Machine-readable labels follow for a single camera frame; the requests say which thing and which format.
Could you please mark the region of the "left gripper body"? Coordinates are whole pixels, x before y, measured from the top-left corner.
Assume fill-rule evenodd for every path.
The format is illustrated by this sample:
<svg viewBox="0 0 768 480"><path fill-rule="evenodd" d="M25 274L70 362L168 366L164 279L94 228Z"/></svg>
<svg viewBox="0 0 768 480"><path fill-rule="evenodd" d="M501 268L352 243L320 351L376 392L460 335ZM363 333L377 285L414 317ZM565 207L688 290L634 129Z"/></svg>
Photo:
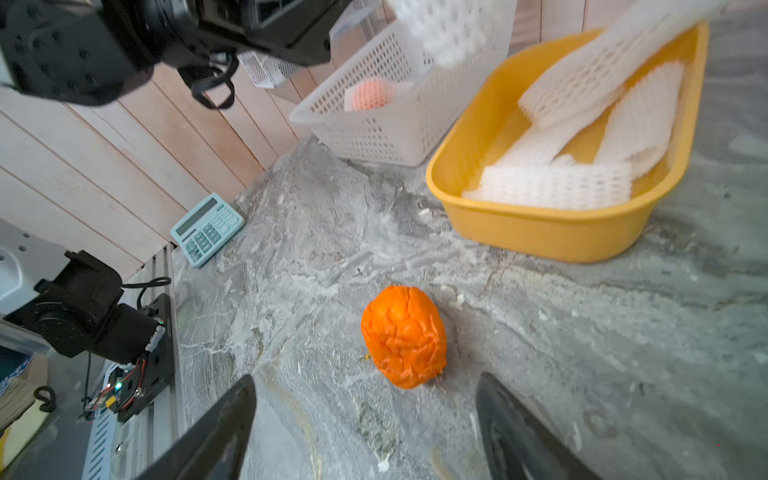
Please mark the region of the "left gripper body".
<svg viewBox="0 0 768 480"><path fill-rule="evenodd" d="M330 31L347 1L199 1L199 28L237 54L257 51L300 66L331 60Z"/></svg>

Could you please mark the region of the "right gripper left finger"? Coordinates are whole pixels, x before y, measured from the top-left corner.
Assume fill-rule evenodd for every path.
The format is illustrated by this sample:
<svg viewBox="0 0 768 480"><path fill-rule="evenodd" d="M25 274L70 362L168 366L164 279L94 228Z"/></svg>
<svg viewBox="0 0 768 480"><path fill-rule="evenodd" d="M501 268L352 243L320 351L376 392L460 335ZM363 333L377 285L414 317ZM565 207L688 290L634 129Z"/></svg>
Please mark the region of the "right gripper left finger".
<svg viewBox="0 0 768 480"><path fill-rule="evenodd" d="M255 384L245 375L138 478L239 479L256 409Z"/></svg>

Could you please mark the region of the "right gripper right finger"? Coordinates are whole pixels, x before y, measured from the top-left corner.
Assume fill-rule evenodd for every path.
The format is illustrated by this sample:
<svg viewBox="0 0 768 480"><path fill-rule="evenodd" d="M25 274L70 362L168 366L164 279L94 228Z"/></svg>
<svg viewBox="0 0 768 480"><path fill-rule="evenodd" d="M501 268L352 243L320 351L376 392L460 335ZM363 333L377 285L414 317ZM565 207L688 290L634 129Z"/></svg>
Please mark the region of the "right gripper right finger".
<svg viewBox="0 0 768 480"><path fill-rule="evenodd" d="M480 375L475 405L493 479L596 479L493 374Z"/></svg>

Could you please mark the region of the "netted orange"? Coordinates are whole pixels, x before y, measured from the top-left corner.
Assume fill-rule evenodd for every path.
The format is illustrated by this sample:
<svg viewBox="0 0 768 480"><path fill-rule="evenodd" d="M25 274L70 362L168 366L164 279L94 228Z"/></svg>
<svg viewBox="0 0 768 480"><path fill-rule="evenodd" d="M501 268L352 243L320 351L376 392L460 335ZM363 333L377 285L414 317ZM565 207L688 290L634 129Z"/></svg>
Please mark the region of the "netted orange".
<svg viewBox="0 0 768 480"><path fill-rule="evenodd" d="M393 82L381 77L361 80L345 91L344 111L357 112L382 108L407 94L413 86L412 81Z"/></svg>
<svg viewBox="0 0 768 480"><path fill-rule="evenodd" d="M361 333L376 368L396 387L416 388L447 365L444 323L430 297L391 285L363 311Z"/></svg>

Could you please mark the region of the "removed white foam net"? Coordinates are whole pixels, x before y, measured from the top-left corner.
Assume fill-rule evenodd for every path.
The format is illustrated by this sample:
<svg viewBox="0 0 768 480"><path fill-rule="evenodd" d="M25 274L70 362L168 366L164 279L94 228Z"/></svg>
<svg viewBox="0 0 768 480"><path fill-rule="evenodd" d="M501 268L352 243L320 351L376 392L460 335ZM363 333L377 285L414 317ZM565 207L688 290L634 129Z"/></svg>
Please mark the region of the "removed white foam net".
<svg viewBox="0 0 768 480"><path fill-rule="evenodd" d="M549 67L518 106L540 129L584 127L615 101L626 80L664 45L723 9L725 1L638 1L594 40Z"/></svg>

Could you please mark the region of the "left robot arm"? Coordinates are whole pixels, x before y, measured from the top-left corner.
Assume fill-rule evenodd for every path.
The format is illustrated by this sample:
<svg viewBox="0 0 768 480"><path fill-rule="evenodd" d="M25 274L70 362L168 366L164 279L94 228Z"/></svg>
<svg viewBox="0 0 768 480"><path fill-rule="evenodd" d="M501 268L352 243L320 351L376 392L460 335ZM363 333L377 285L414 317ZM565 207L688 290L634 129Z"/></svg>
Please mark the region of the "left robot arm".
<svg viewBox="0 0 768 480"><path fill-rule="evenodd" d="M299 66L331 59L345 1L4 1L1 83L23 95L103 106L175 68L192 97L232 77L255 51Z"/></svg>

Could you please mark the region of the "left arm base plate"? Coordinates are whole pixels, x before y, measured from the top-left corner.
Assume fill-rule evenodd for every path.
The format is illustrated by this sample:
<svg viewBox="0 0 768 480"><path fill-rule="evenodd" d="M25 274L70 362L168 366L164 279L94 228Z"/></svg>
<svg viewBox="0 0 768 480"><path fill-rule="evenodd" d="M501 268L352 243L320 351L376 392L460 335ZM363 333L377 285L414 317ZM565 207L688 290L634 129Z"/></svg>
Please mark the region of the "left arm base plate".
<svg viewBox="0 0 768 480"><path fill-rule="evenodd" d="M125 423L140 413L174 379L171 298L161 294L136 309L118 304L106 336L91 352L115 363L107 385L86 404L86 412L109 410Z"/></svg>

